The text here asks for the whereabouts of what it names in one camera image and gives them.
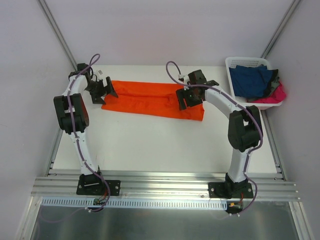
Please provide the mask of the orange t shirt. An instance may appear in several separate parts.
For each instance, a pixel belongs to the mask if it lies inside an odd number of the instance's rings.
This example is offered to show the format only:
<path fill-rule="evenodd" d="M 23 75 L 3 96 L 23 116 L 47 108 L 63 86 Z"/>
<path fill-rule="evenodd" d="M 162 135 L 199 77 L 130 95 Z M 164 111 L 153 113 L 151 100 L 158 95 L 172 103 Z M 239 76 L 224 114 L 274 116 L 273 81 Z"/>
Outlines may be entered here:
<path fill-rule="evenodd" d="M 199 122 L 204 118 L 202 104 L 179 109 L 176 91 L 182 86 L 178 84 L 115 80 L 112 85 L 118 97 L 106 95 L 103 110 Z"/>

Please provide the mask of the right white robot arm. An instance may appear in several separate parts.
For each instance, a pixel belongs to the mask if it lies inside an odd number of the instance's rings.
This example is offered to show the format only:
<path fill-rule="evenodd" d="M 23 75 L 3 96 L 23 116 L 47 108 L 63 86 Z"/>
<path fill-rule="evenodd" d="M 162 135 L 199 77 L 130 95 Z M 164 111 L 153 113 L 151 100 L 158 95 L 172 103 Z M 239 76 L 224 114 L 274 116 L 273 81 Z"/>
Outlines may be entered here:
<path fill-rule="evenodd" d="M 187 75 L 178 75 L 178 84 L 183 87 L 176 91 L 179 109 L 195 107 L 208 102 L 228 119 L 227 138 L 232 146 L 229 170 L 223 182 L 210 182 L 209 192 L 215 198 L 252 198 L 247 169 L 251 153 L 263 143 L 263 130 L 259 109 L 252 105 L 244 107 L 225 92 L 214 81 L 208 81 L 201 70 Z"/>

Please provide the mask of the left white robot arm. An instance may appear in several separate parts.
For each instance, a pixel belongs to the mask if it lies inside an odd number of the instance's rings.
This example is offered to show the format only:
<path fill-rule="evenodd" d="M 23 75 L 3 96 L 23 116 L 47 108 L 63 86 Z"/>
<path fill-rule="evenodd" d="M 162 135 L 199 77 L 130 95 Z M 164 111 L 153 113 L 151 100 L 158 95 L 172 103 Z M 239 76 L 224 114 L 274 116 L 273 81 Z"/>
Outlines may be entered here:
<path fill-rule="evenodd" d="M 68 76 L 69 84 L 62 95 L 53 99 L 59 127 L 72 140 L 80 165 L 80 176 L 76 194 L 80 196 L 120 195 L 120 180 L 105 180 L 97 161 L 90 150 L 88 140 L 89 114 L 82 94 L 89 92 L 95 105 L 106 105 L 103 97 L 118 97 L 111 78 L 106 77 L 106 84 L 94 73 L 92 66 L 79 63 L 77 69 Z"/>

